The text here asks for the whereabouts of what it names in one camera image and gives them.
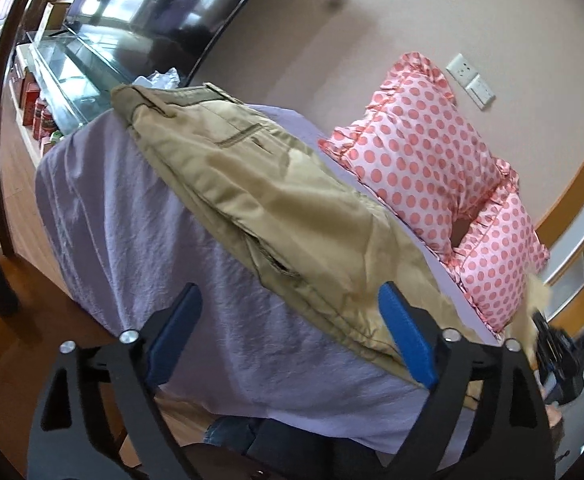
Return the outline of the right human hand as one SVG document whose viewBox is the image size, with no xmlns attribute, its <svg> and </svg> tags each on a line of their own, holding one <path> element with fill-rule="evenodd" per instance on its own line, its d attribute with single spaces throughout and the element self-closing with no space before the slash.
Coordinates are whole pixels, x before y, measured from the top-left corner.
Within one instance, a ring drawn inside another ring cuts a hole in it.
<svg viewBox="0 0 584 480">
<path fill-rule="evenodd" d="M 554 428 L 558 428 L 563 422 L 562 411 L 554 404 L 546 404 L 545 408 L 550 429 L 554 430 Z"/>
</svg>

